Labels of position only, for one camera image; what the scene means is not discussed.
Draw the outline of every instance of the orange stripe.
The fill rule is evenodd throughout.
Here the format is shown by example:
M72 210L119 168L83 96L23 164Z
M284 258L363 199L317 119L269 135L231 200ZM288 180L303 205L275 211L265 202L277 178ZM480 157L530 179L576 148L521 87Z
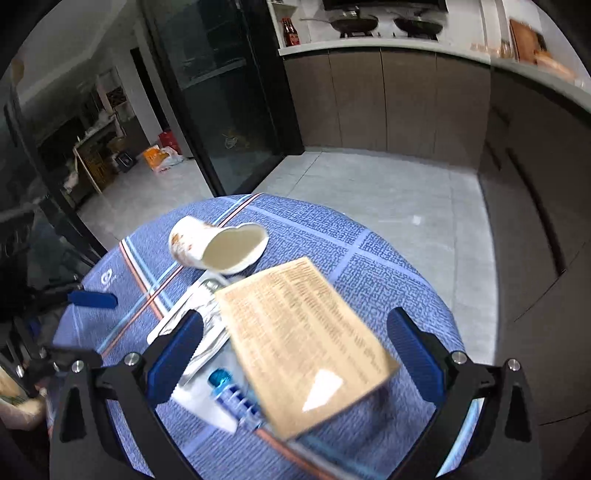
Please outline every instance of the orange stripe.
M125 263L127 263L129 270L131 270L131 273L133 274L133 276L135 278L135 282L138 284L139 290L143 291L144 295L148 296L148 289L145 287L144 282L142 282L141 278L139 277L133 263L131 262L131 260L129 259L129 256L127 255L127 252L125 251L125 248L123 248L123 242L119 243L119 250L121 250L121 253L123 254L123 258L125 260ZM156 305L151 303L150 307L152 307L152 310L154 311L154 313L156 314L156 316L158 317L159 320L162 320L164 318L164 316L162 315L160 310L158 310L156 308Z
M252 203L255 199L259 198L261 195L263 195L262 193L257 193L256 195L253 195L252 197L250 197L247 201L245 201L242 205L240 205L236 210L234 210L226 219L224 219L223 221L221 221L217 226L224 226L226 225L230 220L232 220L240 211L244 210L246 208L247 205L249 205L250 203ZM180 271L183 269L182 265L179 265L178 268L172 273L172 275L170 275L165 282L160 285L160 288L158 290L156 290L154 292L154 294L148 298L147 303L145 303L137 312L136 314L131 318L131 320L123 327L123 329L117 334L117 336L113 339L113 341L109 344L109 346L105 349L105 351L102 353L102 357L105 358L108 353L113 349L113 347L115 346L115 344L121 339L121 337L123 336L123 334L125 333L125 331L131 326L132 323L134 323L137 318L142 314L142 312L145 310L145 308L150 305L154 299L160 294L160 292L164 289L164 287L166 287L166 285L168 285L174 277L176 277Z
M302 456L295 453L283 442L280 442L279 440L277 440L268 431L266 431L264 429L256 429L255 433L260 439L267 442L278 453L282 454L285 458L287 458L292 463L295 463L302 470L314 475L316 478L319 478L320 480L336 480L336 478L333 475L320 469L318 466L314 465L313 463L309 462L308 460L306 460Z

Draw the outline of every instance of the blue tablecloth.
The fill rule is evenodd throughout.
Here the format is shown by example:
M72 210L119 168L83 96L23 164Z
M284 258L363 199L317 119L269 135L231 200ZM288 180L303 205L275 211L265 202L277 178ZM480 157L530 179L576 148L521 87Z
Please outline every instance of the blue tablecloth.
M448 350L463 350L449 309L412 265L385 240L334 210L268 194L220 197L193 203L140 227L110 251L84 279L88 290L117 295L116 310L70 306L54 342L91 348L105 364L147 348L146 337L158 321L202 274L171 257L168 234L186 215L217 225L256 222L269 232L261 259L243 274L308 256L344 300L400 358L388 340L388 312L402 306L419 328L434 333ZM148 473L117 403L109 405L133 466ZM48 422L54 420L56 392L50 393ZM302 435L299 441L357 477L383 480L413 445L434 407L421 399L406 369L335 418ZM199 420L173 400L157 407L172 438L206 480L308 479L258 437L222 432ZM459 463L474 419L456 442L449 467Z

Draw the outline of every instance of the gray floor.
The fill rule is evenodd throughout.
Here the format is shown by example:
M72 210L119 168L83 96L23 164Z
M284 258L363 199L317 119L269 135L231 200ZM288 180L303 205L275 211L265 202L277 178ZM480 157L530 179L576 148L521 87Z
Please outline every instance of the gray floor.
M334 208L381 235L448 305L470 357L493 363L495 258L474 172L401 155L309 151L287 157L256 192Z
M90 198L78 215L109 250L144 223L211 196L193 160L158 174L139 160L129 172L117 175L102 195Z

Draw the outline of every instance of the metal bolt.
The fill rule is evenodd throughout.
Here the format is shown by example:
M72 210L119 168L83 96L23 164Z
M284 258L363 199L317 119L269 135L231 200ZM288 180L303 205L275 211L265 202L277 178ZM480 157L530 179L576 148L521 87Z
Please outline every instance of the metal bolt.
M514 372L521 369L521 364L514 358L509 358L509 360L507 360L507 366L509 367L509 370L513 370Z
M72 371L75 374L78 374L78 373L82 372L83 370L84 370L84 362L82 360L76 360L72 364Z
M455 351L455 352L452 352L452 360L454 363L456 363L458 365L463 365L468 361L468 357L466 356L466 354L464 352Z
M139 355L139 353L131 352L131 353L128 353L127 355L125 355L125 358L123 359L123 361L124 361L125 365L127 365L128 367L132 367L134 365L137 365L140 358L141 358L141 356Z

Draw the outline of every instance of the crushed paper cup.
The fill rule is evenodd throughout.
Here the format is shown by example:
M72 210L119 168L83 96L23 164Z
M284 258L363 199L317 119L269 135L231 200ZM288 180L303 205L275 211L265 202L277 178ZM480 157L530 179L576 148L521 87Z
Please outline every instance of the crushed paper cup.
M185 267L233 275L256 262L269 243L267 230L257 223L217 227L186 216L170 231L168 249Z

